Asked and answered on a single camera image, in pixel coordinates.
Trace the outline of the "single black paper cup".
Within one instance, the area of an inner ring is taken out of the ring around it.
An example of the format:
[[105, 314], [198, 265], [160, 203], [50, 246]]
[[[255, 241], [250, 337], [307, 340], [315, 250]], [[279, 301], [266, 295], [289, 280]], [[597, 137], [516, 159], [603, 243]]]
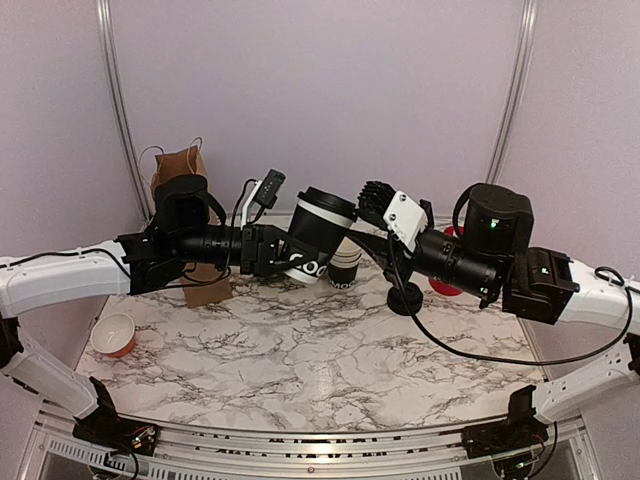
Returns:
[[325, 273], [330, 259], [354, 222], [354, 213], [344, 215], [300, 198], [288, 233], [304, 244], [315, 247], [317, 256], [285, 271], [285, 274], [296, 281], [315, 284]]

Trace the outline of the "black cup lid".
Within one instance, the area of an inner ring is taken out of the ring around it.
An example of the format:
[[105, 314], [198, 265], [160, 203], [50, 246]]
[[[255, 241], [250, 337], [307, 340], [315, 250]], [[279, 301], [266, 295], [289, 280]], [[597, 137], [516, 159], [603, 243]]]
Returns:
[[353, 221], [357, 218], [354, 203], [315, 187], [309, 186], [305, 191], [300, 191], [298, 198], [301, 201], [306, 201], [323, 210], [341, 215]]

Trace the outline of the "brown paper bag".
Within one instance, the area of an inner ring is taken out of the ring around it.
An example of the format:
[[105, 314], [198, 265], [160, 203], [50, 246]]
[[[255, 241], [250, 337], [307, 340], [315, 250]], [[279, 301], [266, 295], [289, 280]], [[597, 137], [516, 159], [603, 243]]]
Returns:
[[[203, 140], [194, 138], [189, 146], [176, 152], [166, 152], [159, 145], [150, 145], [137, 158], [138, 173], [146, 185], [147, 194], [155, 199], [156, 189], [174, 177], [196, 174], [208, 179], [201, 156]], [[194, 309], [231, 299], [233, 294], [228, 280], [230, 271], [211, 264], [188, 263], [180, 279], [186, 306]]]

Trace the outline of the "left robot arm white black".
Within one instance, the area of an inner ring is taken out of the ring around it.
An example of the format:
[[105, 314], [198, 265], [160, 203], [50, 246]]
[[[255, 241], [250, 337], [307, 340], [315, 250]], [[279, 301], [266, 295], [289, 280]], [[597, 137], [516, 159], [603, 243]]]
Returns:
[[177, 286], [190, 263], [267, 277], [319, 256], [316, 247], [271, 225], [229, 226], [201, 175], [180, 175], [155, 190], [156, 213], [142, 232], [62, 252], [1, 261], [1, 372], [74, 418], [75, 437], [150, 455], [146, 426], [121, 417], [104, 384], [75, 374], [21, 333], [20, 314], [66, 301]]

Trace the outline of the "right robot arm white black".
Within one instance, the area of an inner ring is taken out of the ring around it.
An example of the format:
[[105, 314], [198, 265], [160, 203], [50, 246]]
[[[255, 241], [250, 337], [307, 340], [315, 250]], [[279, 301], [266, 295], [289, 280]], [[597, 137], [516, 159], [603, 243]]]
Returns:
[[435, 228], [428, 201], [380, 181], [364, 185], [356, 212], [379, 234], [355, 232], [351, 239], [382, 268], [391, 285], [388, 306], [399, 315], [415, 317], [421, 309], [423, 296], [411, 280], [417, 273], [524, 320], [618, 329], [604, 346], [572, 357], [571, 373], [512, 393], [505, 418], [466, 427], [461, 441], [469, 457], [545, 441], [549, 426], [581, 404], [638, 380], [638, 283], [532, 246], [534, 215], [526, 196], [494, 184], [468, 187], [454, 207], [452, 234]]

